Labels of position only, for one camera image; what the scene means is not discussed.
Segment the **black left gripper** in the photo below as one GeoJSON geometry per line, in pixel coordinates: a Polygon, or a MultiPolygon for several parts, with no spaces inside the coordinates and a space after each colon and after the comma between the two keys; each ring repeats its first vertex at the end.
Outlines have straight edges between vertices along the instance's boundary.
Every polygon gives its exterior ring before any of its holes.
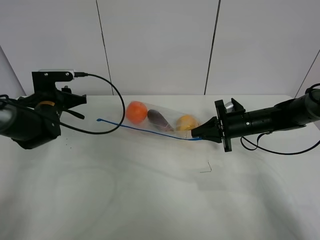
{"type": "Polygon", "coordinates": [[[69,113],[79,119],[85,118],[83,114],[71,109],[86,104],[87,96],[72,94],[67,85],[61,90],[56,87],[57,82],[72,81],[75,78],[74,71],[33,71],[31,75],[34,89],[32,97],[36,105],[53,105],[60,112],[69,113]]]}

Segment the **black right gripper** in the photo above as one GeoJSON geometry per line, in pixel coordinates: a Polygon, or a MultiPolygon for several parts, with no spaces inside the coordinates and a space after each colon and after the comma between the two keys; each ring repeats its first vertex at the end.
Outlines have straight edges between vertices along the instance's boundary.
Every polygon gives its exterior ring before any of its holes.
{"type": "Polygon", "coordinates": [[[192,137],[201,137],[202,140],[222,143],[225,152],[232,151],[231,139],[238,138],[246,130],[245,108],[234,98],[230,102],[234,105],[233,112],[226,112],[223,100],[215,101],[217,117],[214,116],[204,124],[191,130],[192,137]]]}

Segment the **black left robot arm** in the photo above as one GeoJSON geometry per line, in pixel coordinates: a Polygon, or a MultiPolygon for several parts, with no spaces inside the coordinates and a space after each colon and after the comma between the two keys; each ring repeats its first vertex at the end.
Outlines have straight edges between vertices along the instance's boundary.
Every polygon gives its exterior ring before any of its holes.
{"type": "Polygon", "coordinates": [[[72,108],[84,105],[86,95],[73,94],[68,86],[57,89],[57,82],[70,82],[79,74],[73,70],[40,70],[31,73],[34,93],[17,99],[0,96],[0,134],[31,150],[61,135],[63,112],[83,120],[72,108]]]}

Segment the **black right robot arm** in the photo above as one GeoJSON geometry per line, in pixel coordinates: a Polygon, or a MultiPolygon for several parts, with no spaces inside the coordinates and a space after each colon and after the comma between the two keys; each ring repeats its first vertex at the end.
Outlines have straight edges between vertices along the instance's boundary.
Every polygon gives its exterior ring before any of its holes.
{"type": "Polygon", "coordinates": [[[225,152],[232,151],[231,140],[257,134],[259,137],[278,131],[304,128],[320,119],[319,84],[307,88],[305,94],[273,107],[246,111],[234,98],[228,104],[215,101],[217,115],[191,130],[193,138],[222,143],[225,152]]]}

